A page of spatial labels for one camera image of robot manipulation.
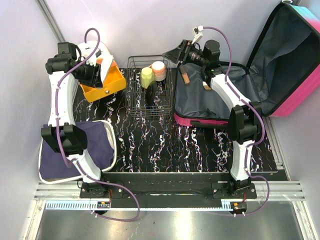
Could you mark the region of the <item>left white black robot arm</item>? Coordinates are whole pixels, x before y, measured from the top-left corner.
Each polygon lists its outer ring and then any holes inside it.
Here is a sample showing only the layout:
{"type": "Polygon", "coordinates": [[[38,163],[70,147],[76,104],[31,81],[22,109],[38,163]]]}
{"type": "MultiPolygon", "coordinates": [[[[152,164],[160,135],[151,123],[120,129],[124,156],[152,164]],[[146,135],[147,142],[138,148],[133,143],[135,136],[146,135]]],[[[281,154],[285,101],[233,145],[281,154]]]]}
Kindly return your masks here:
{"type": "Polygon", "coordinates": [[[43,182],[82,178],[91,184],[90,192],[97,198],[108,193],[100,181],[102,171],[88,150],[88,136],[74,119],[73,104],[78,84],[100,89],[114,58],[107,46],[98,40],[80,44],[60,42],[57,54],[47,60],[45,69],[51,87],[48,123],[41,130],[38,172],[43,182]]]}

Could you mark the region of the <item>pink teal cartoon suitcase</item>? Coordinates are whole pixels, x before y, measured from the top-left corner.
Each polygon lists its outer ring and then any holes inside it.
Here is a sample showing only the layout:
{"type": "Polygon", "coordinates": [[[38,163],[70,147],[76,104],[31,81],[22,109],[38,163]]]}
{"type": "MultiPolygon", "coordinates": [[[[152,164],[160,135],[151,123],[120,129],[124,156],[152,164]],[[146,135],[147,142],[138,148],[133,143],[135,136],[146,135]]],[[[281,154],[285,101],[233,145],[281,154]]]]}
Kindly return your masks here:
{"type": "MultiPolygon", "coordinates": [[[[229,79],[265,117],[285,117],[320,84],[320,21],[306,7],[278,4],[270,14],[246,65],[222,62],[229,79]]],[[[214,90],[206,90],[201,68],[184,65],[189,84],[176,75],[175,121],[182,126],[219,126],[230,110],[214,90]]]]}

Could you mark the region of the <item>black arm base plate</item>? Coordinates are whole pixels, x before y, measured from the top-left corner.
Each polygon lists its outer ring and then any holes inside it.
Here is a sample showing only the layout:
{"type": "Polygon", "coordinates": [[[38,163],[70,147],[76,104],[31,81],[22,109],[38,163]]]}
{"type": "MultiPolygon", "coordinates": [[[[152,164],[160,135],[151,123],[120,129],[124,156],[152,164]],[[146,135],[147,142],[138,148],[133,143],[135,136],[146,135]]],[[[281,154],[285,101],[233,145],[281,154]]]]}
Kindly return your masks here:
{"type": "Polygon", "coordinates": [[[213,199],[256,199],[251,179],[235,181],[229,173],[119,173],[102,174],[102,181],[127,187],[136,195],[191,194],[213,199]]]}

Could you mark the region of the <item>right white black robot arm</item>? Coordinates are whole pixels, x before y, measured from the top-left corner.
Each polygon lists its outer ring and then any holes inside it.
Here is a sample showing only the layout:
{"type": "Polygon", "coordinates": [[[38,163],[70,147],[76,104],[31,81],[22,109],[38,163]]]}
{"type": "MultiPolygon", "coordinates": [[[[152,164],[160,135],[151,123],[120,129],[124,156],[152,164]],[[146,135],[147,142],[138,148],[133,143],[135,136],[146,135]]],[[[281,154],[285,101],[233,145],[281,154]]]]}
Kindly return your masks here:
{"type": "Polygon", "coordinates": [[[203,49],[182,40],[162,56],[177,64],[174,119],[184,127],[227,131],[233,144],[228,195],[239,198],[252,183],[249,163],[254,143],[265,136],[261,106],[246,98],[231,82],[220,62],[220,43],[206,41],[203,49]]]}

